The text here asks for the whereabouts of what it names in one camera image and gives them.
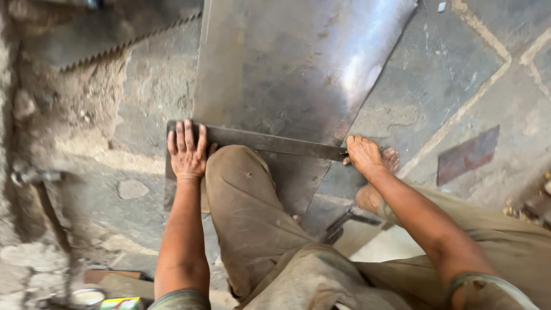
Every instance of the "forearm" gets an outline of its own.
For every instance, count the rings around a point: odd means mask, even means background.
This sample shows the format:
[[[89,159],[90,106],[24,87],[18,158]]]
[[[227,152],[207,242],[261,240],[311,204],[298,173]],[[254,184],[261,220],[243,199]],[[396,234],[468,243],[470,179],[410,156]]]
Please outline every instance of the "forearm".
[[[159,250],[155,298],[181,288],[208,295],[209,266],[204,251],[198,180],[178,184]]]
[[[443,283],[465,271],[495,273],[478,244],[432,201],[385,169],[366,177],[427,253]]]

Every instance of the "right hand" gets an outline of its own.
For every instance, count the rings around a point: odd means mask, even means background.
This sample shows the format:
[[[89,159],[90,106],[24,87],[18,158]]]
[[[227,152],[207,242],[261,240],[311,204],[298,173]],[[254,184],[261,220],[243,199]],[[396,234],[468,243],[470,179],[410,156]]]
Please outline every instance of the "right hand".
[[[346,146],[348,156],[343,160],[343,164],[351,163],[366,178],[370,171],[386,169],[382,163],[379,146],[375,141],[361,135],[348,136]]]

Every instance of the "saw teeth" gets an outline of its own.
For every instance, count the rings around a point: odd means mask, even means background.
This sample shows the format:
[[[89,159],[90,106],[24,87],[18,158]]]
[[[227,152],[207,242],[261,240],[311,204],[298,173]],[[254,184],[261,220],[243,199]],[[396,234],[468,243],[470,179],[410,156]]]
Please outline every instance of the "saw teeth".
[[[167,30],[169,30],[169,29],[173,29],[173,28],[175,28],[175,27],[177,27],[177,26],[184,25],[184,24],[186,24],[186,23],[188,23],[188,22],[192,22],[192,21],[194,21],[196,18],[199,19],[199,18],[201,18],[201,16],[202,16],[202,12],[199,12],[198,14],[194,14],[194,15],[192,15],[192,16],[190,16],[190,17],[185,18],[185,19],[180,19],[180,20],[178,20],[178,21],[172,23],[171,25],[168,25],[168,26],[166,26],[166,27],[162,27],[162,28],[153,30],[152,32],[150,32],[150,33],[148,33],[148,34],[141,35],[141,36],[139,36],[139,37],[137,37],[137,38],[130,39],[130,40],[126,41],[126,42],[123,42],[122,44],[119,44],[119,45],[117,45],[117,46],[111,47],[110,49],[105,50],[105,51],[102,51],[102,52],[99,52],[99,53],[97,53],[97,54],[95,54],[95,55],[87,56],[87,57],[85,57],[85,58],[79,60],[78,62],[73,62],[73,63],[70,63],[70,64],[68,64],[68,65],[66,65],[66,66],[59,67],[58,70],[59,70],[60,72],[67,72],[67,71],[73,70],[73,69],[75,69],[75,68],[77,68],[77,67],[87,65],[87,64],[92,63],[93,61],[95,61],[95,60],[97,60],[97,59],[99,59],[99,58],[103,58],[103,57],[105,57],[105,56],[107,56],[107,55],[110,55],[110,54],[112,54],[112,53],[114,53],[114,52],[121,51],[121,50],[123,50],[123,49],[125,49],[125,48],[127,48],[127,47],[129,47],[129,46],[131,46],[131,45],[134,45],[134,44],[135,44],[136,42],[138,42],[138,41],[147,39],[147,38],[149,38],[149,37],[151,37],[151,36],[154,36],[154,35],[158,35],[158,34],[160,34],[160,33],[162,33],[162,32],[165,32],[165,31],[167,31]]]

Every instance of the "saw blade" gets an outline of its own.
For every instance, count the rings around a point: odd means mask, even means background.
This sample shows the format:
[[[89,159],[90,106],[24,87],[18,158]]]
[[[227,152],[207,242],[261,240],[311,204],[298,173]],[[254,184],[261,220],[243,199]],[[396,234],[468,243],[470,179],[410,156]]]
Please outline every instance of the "saw blade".
[[[194,20],[202,11],[203,0],[120,0],[109,10],[30,39],[25,49],[32,58],[66,70]]]

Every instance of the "left hand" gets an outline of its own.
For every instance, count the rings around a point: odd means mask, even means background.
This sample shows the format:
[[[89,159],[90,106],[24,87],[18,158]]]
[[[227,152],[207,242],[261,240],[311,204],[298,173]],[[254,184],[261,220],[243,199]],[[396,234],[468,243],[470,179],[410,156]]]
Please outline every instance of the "left hand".
[[[207,128],[199,125],[197,147],[193,139],[193,126],[190,119],[186,119],[183,123],[177,122],[176,133],[171,130],[167,140],[177,182],[200,181],[207,167]],[[209,156],[216,151],[217,146],[216,143],[210,146]]]
[[[375,170],[376,167],[386,169],[382,163],[379,146],[375,141],[361,135],[355,135],[346,138],[346,145],[348,156],[343,160],[343,164],[351,163],[367,179],[369,179],[369,171]]]

